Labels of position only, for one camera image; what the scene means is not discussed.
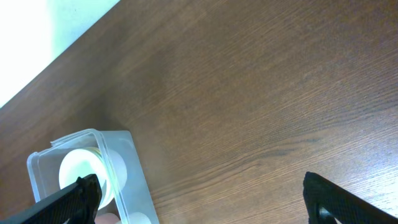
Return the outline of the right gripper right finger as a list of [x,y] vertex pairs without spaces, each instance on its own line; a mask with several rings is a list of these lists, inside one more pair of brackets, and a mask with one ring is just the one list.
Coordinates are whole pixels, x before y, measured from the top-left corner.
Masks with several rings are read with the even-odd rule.
[[303,198],[310,224],[397,223],[396,217],[314,172],[305,174]]

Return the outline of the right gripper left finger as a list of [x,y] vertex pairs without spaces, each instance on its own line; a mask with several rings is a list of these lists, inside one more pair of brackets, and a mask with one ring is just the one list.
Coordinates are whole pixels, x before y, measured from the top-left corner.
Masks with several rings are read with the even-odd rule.
[[1,224],[94,224],[101,197],[97,175],[89,174]]

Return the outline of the pink plastic cup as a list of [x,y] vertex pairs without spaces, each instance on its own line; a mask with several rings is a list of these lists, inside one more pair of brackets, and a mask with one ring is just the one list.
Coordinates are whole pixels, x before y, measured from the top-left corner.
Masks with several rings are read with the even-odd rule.
[[120,219],[113,213],[104,213],[95,218],[95,224],[118,224]]

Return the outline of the white plastic bowl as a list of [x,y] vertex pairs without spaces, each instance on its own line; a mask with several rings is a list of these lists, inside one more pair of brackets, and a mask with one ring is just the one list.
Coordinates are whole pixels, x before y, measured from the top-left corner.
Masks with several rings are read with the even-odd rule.
[[[58,183],[61,189],[74,183],[79,177],[84,178],[90,174],[95,174],[98,178],[95,165],[98,166],[101,163],[93,154],[92,148],[73,149],[66,154],[61,161],[58,172]],[[102,153],[101,155],[108,168],[108,174],[112,178],[112,185],[114,187],[113,200],[117,203],[127,203],[123,194],[128,178],[126,153],[110,149],[107,155]]]

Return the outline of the white plastic cup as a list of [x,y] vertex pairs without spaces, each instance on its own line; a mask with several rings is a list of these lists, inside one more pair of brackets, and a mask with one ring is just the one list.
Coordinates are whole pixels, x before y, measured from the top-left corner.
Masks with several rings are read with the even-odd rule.
[[141,212],[134,212],[131,213],[127,216],[125,221],[118,221],[116,224],[124,224],[124,223],[129,223],[129,224],[151,224],[152,222],[150,221],[149,217]]

